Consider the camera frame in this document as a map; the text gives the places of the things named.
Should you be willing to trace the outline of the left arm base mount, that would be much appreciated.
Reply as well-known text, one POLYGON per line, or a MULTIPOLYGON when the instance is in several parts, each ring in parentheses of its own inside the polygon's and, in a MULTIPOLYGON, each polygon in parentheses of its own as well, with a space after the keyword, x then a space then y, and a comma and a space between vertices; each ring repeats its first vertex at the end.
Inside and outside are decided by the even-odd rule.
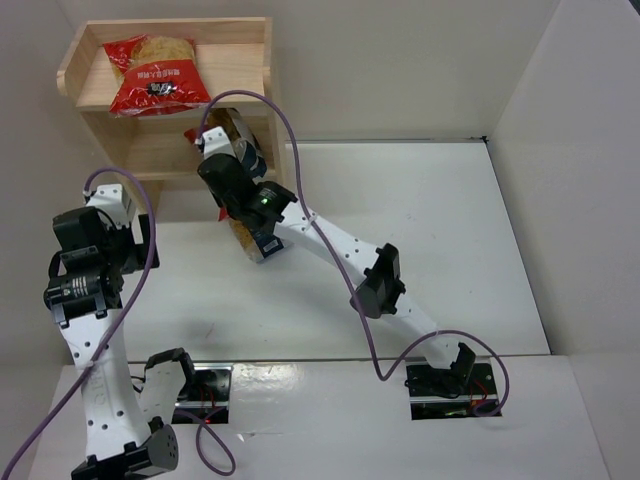
POLYGON ((174 393, 176 387, 180 386, 174 400, 173 425, 193 424, 193 420, 189 416, 182 416, 181 412, 188 412, 207 424, 228 423, 232 373, 229 365, 201 367, 189 378, 185 377, 178 362, 168 362, 150 369, 131 365, 130 370, 134 395, 144 413, 156 410, 156 404, 160 403, 162 414, 165 415, 168 412, 168 395, 165 391, 174 393))

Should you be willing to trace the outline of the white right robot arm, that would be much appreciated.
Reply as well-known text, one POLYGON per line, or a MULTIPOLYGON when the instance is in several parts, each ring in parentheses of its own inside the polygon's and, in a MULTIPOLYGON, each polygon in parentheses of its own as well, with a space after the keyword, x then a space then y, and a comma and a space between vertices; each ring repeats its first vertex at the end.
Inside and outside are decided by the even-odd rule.
POLYGON ((287 240, 338 269, 349 303, 360 317, 376 375, 385 381, 417 349, 428 362, 427 384, 454 396, 469 383, 476 355, 466 344, 451 343, 436 323, 407 294, 401 280, 398 249, 364 242, 319 216, 301 198, 273 182, 255 182, 240 162, 226 153, 203 159, 198 175, 219 206, 245 227, 287 240), (385 319, 409 338, 410 345, 381 371, 370 319, 385 319))

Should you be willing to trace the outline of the red spaghetti packet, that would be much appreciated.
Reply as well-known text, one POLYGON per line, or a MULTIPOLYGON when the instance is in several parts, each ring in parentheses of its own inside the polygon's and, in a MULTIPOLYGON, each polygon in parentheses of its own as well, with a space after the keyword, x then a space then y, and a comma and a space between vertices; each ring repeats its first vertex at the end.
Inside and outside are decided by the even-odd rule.
MULTIPOLYGON (((215 127, 206 127, 206 128, 205 128, 205 132, 206 132, 207 130, 211 129, 211 128, 215 128, 215 127)), ((192 129, 190 129, 190 130, 187 130, 187 131, 184 133, 184 136, 187 138, 187 140, 188 140, 190 143, 194 144, 194 142, 199 138, 199 135, 198 135, 198 129, 197 129, 197 128, 192 128, 192 129)))

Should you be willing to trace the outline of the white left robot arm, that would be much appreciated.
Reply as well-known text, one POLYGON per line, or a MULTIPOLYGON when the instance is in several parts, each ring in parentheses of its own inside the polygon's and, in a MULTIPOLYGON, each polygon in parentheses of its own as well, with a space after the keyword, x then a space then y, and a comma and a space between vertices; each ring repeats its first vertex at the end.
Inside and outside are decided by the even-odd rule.
POLYGON ((67 342, 81 380, 86 421, 85 459, 74 479, 149 479, 175 470, 179 447, 171 426, 180 392, 195 374, 189 354, 175 348, 151 356, 135 391, 127 361, 121 299, 123 277, 146 267, 150 227, 142 243, 129 226, 85 206, 56 216, 60 244, 49 268, 44 301, 67 342))

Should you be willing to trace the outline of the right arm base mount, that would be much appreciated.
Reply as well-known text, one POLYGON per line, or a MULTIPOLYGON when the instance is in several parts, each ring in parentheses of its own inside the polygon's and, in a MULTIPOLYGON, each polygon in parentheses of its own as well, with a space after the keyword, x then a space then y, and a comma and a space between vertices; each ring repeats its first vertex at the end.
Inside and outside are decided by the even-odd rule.
POLYGON ((408 363, 404 385, 413 421, 492 416, 500 402, 491 363, 462 342, 448 368, 408 363))

